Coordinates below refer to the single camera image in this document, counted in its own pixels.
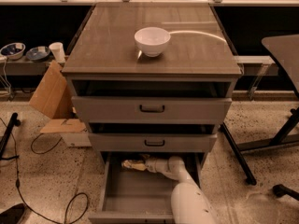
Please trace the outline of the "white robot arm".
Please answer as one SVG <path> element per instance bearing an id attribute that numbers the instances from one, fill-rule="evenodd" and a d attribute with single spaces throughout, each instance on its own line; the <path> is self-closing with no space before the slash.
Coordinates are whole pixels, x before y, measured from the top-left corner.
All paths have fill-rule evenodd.
<path id="1" fill-rule="evenodd" d="M 221 224 L 181 157 L 160 159 L 146 156 L 143 161 L 125 161 L 123 166 L 138 171 L 160 173 L 178 182 L 171 194 L 171 209 L 176 224 Z"/>

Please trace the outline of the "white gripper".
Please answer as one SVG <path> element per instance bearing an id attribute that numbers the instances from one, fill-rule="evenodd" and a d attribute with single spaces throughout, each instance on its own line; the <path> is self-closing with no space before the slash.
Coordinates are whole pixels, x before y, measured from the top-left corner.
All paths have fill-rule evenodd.
<path id="1" fill-rule="evenodd" d="M 169 172 L 168 160 L 160 158 L 150 158 L 149 154 L 140 154 L 144 163 L 133 163 L 132 169 L 137 171 L 150 171 L 152 173 L 166 174 Z"/>

